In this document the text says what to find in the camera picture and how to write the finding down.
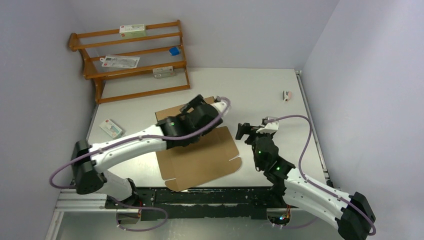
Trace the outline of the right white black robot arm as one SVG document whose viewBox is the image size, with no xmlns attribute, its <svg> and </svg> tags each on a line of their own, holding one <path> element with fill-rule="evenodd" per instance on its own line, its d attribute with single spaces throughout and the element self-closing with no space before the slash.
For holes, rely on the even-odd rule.
<svg viewBox="0 0 424 240">
<path fill-rule="evenodd" d="M 304 174 L 299 167 L 279 155 L 273 141 L 276 130 L 240 123 L 236 140 L 247 136 L 255 168 L 272 183 L 270 202 L 302 209 L 334 227 L 344 240 L 365 240 L 376 234 L 376 217 L 367 200 L 359 193 L 349 194 Z"/>
</svg>

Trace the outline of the brown cardboard box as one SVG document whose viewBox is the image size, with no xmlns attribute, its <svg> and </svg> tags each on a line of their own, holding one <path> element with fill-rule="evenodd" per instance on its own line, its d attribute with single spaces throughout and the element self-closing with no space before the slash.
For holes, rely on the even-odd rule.
<svg viewBox="0 0 424 240">
<path fill-rule="evenodd" d="M 228 127 L 221 126 L 220 114 L 208 125 L 189 133 L 179 120 L 182 107 L 155 114 L 164 136 L 172 137 L 165 150 L 156 152 L 160 174 L 166 187 L 176 192 L 233 174 L 242 164 Z"/>
</svg>

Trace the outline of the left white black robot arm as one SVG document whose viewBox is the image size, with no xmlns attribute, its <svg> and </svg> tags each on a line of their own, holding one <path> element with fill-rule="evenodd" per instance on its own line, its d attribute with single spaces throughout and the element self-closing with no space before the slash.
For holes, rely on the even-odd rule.
<svg viewBox="0 0 424 240">
<path fill-rule="evenodd" d="M 175 147 L 186 147 L 220 125 L 231 102 L 216 97 L 207 103 L 197 95 L 176 116 L 168 116 L 144 130 L 110 142 L 86 145 L 83 154 L 72 164 L 75 190 L 79 195 L 102 193 L 132 208 L 139 194 L 130 178 L 119 177 L 110 168 L 135 157 Z"/>
</svg>

